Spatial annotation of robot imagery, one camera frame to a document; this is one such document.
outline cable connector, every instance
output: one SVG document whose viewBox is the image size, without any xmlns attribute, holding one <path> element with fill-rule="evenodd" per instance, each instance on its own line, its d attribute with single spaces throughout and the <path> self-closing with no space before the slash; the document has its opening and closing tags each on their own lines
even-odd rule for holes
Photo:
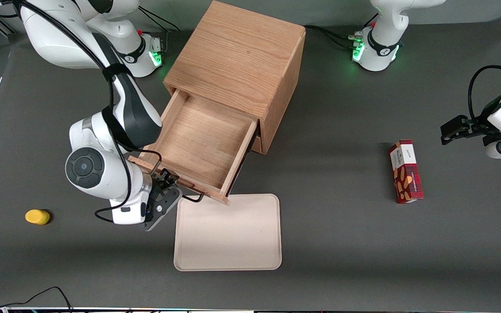
<svg viewBox="0 0 501 313">
<path fill-rule="evenodd" d="M 356 35 L 356 34 L 350 34 L 347 39 L 351 41 L 356 41 L 356 42 L 362 42 L 362 36 Z"/>
</svg>

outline red box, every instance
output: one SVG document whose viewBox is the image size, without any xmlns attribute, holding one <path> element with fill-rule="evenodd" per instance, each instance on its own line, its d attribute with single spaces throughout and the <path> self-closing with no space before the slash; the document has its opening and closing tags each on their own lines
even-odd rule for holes
<svg viewBox="0 0 501 313">
<path fill-rule="evenodd" d="M 423 188 L 411 140 L 400 140 L 390 149 L 397 202 L 411 203 L 423 198 Z"/>
</svg>

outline green indicator light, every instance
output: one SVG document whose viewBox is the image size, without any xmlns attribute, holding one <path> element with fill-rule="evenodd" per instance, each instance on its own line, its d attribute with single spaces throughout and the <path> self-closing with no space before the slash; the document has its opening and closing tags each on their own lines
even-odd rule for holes
<svg viewBox="0 0 501 313">
<path fill-rule="evenodd" d="M 353 59 L 355 61 L 360 60 L 363 51 L 364 51 L 364 43 L 361 43 L 361 44 L 359 44 L 358 47 L 355 48 L 355 51 L 353 52 Z"/>
<path fill-rule="evenodd" d="M 150 58 L 152 59 L 152 62 L 156 67 L 161 66 L 161 53 L 160 52 L 152 52 L 148 51 L 148 54 L 150 55 Z"/>
<path fill-rule="evenodd" d="M 395 60 L 395 55 L 397 54 L 397 50 L 399 50 L 399 44 L 395 47 L 394 56 L 391 57 L 392 61 Z"/>
</svg>

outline wall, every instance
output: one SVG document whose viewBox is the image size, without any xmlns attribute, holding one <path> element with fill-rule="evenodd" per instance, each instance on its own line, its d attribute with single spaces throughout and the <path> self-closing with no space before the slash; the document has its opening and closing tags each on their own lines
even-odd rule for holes
<svg viewBox="0 0 501 313">
<path fill-rule="evenodd" d="M 376 12 L 368 0 L 221 0 L 296 24 L 362 25 Z M 211 0 L 140 0 L 141 6 L 189 30 L 195 28 Z M 447 0 L 441 6 L 409 10 L 412 24 L 474 23 L 501 18 L 501 0 Z M 158 30 L 140 11 L 129 18 L 137 28 Z M 17 18 L 11 26 L 22 29 Z"/>
</svg>

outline wood grain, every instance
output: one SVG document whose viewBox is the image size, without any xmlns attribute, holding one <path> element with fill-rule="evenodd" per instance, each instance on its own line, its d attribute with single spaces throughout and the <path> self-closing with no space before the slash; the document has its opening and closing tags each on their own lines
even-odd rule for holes
<svg viewBox="0 0 501 313">
<path fill-rule="evenodd" d="M 179 175 L 179 184 L 223 203 L 257 119 L 200 97 L 176 90 L 162 114 L 158 141 L 145 149 L 162 156 L 159 169 Z M 141 153 L 135 163 L 151 170 L 157 156 Z"/>
<path fill-rule="evenodd" d="M 147 170 L 148 172 L 150 172 L 154 168 L 154 163 L 146 162 L 145 160 L 136 158 L 134 156 L 130 156 L 129 161 L 137 164 L 138 166 Z M 177 184 L 179 184 L 183 187 L 189 188 L 190 190 L 193 190 L 195 192 L 203 193 L 206 196 L 209 196 L 210 198 L 212 198 L 218 202 L 221 202 L 227 206 L 230 204 L 227 196 L 222 195 L 215 190 L 211 190 L 207 186 L 199 185 L 199 184 L 191 181 L 191 178 L 186 177 L 183 174 L 177 173 L 177 175 L 179 175 L 179 180 L 177 181 Z"/>
<path fill-rule="evenodd" d="M 175 91 L 173 96 L 169 100 L 167 107 L 165 107 L 164 112 L 161 114 L 161 133 L 158 137 L 157 141 L 153 144 L 147 145 L 144 147 L 144 150 L 158 151 L 157 147 L 161 145 L 167 133 L 172 129 L 173 122 L 175 122 L 175 118 L 179 114 L 179 111 L 187 101 L 187 93 L 181 90 Z M 152 163 L 157 162 L 157 155 L 152 153 L 141 153 L 141 159 L 152 161 Z"/>
<path fill-rule="evenodd" d="M 239 146 L 239 151 L 237 152 L 237 155 L 235 155 L 235 159 L 231 163 L 231 168 L 229 169 L 229 172 L 225 177 L 223 186 L 221 186 L 220 194 L 227 195 L 231 187 L 231 182 L 233 182 L 233 180 L 235 179 L 235 175 L 237 174 L 239 165 L 241 164 L 241 162 L 243 162 L 245 154 L 247 154 L 248 146 L 251 143 L 250 141 L 252 140 L 252 137 L 256 133 L 257 123 L 258 122 L 256 120 L 253 120 L 250 127 L 248 128 L 247 133 L 245 134 L 245 137 L 243 138 L 243 141 Z"/>
<path fill-rule="evenodd" d="M 260 119 L 265 153 L 294 90 L 280 92 L 279 86 L 286 75 L 295 76 L 290 82 L 298 79 L 298 67 L 288 67 L 294 59 L 300 64 L 304 33 L 302 26 L 213 1 L 164 85 L 170 93 L 181 89 Z M 269 112 L 274 116 L 268 118 Z"/>
<path fill-rule="evenodd" d="M 295 46 L 291 61 L 287 64 L 285 69 L 284 77 L 278 85 L 276 93 L 272 97 L 270 110 L 268 111 L 265 119 L 263 119 L 260 123 L 262 134 L 262 154 L 268 153 L 268 150 L 272 145 L 272 140 L 276 135 L 280 122 L 282 121 L 282 117 L 284 117 L 287 105 L 289 104 L 295 88 L 297 87 L 299 72 L 301 70 L 304 36 L 305 34 L 303 33 L 299 44 Z"/>
</svg>

